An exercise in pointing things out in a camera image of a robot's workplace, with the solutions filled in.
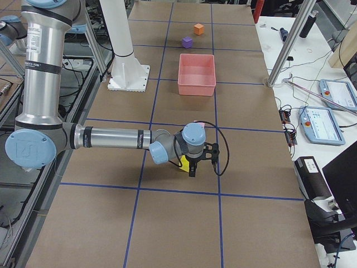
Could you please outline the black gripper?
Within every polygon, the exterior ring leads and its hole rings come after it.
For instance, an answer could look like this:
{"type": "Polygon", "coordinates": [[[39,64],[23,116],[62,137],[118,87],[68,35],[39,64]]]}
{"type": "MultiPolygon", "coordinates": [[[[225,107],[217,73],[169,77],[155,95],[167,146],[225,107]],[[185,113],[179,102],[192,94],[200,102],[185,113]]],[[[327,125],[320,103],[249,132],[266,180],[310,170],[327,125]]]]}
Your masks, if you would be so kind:
{"type": "Polygon", "coordinates": [[[201,160],[210,160],[213,167],[216,167],[219,159],[219,145],[217,143],[205,142],[202,150],[196,154],[188,153],[186,160],[189,162],[189,177],[196,176],[197,163],[201,160]]]}

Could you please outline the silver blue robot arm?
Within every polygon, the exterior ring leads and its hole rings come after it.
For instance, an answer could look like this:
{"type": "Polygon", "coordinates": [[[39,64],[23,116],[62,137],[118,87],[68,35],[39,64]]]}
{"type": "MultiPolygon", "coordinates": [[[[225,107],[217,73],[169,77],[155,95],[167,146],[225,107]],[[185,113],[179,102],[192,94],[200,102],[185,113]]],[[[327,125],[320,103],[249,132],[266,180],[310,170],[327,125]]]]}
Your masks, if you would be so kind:
{"type": "Polygon", "coordinates": [[[156,164],[189,163],[195,176],[201,160],[217,166],[219,146],[206,141],[205,122],[196,121],[178,133],[166,130],[95,128],[64,122],[58,114],[65,34],[86,29],[84,1],[23,1],[28,22],[23,110],[7,138],[7,156],[23,168],[41,168],[69,149],[117,147],[143,149],[156,164]]]}

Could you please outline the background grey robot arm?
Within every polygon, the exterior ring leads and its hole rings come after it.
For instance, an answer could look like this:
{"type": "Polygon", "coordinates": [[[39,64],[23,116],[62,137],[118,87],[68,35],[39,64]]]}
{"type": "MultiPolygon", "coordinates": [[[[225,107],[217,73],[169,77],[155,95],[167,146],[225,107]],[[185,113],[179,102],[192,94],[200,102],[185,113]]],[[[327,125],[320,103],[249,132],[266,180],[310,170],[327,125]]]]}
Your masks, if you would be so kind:
{"type": "Polygon", "coordinates": [[[26,46],[27,30],[15,15],[1,17],[1,41],[5,46],[22,42],[26,46]]]}

